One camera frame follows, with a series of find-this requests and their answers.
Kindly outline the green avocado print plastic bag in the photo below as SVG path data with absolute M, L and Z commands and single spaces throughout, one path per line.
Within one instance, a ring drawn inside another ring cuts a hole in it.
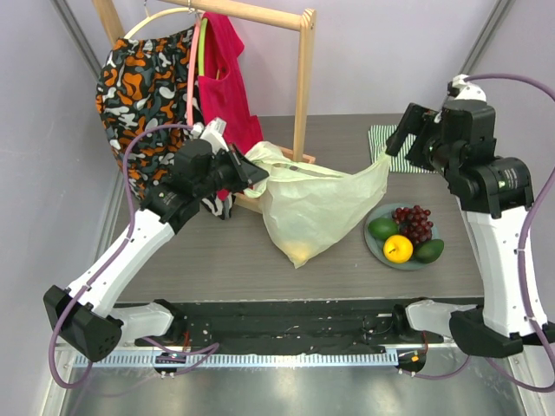
M 271 241 L 280 250 L 286 242 L 312 244 L 317 255 L 342 240 L 382 200 L 392 160 L 381 151 L 369 167 L 349 174 L 294 162 L 268 141 L 257 143 L 246 158 L 269 173 L 245 196 L 258 201 Z

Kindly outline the red grape bunch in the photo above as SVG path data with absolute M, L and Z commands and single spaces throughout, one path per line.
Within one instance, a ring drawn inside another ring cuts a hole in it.
M 420 205 L 401 206 L 391 212 L 391 218 L 398 224 L 399 232 L 413 246 L 424 244 L 432 239 L 434 223 L 429 219 L 430 216 L 431 211 Z

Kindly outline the yellow pear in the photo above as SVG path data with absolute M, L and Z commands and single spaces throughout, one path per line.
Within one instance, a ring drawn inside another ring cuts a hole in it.
M 293 263 L 305 263 L 318 254 L 317 248 L 304 242 L 286 242 L 282 245 L 281 251 Z

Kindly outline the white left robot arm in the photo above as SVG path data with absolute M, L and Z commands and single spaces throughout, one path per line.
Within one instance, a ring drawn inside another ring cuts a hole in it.
M 143 337 L 178 344 L 185 323 L 169 302 L 118 308 L 116 301 L 147 260 L 199 212 L 203 199 L 221 190 L 242 192 L 267 176 L 235 147 L 213 150 L 205 140 L 187 141 L 166 177 L 147 192 L 127 230 L 66 289 L 53 286 L 46 292 L 51 326 L 92 362 Z

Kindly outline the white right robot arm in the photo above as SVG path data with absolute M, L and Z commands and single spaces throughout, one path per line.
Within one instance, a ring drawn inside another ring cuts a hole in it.
M 496 155 L 494 125 L 495 111 L 484 101 L 448 101 L 440 111 L 411 103 L 387 140 L 386 153 L 396 156 L 414 135 L 407 161 L 447 181 L 460 204 L 484 288 L 478 306 L 410 303 L 391 322 L 399 341 L 427 331 L 453 339 L 465 354 L 486 358 L 554 343 L 554 324 L 539 300 L 526 246 L 525 221 L 535 203 L 531 174 L 520 159 Z

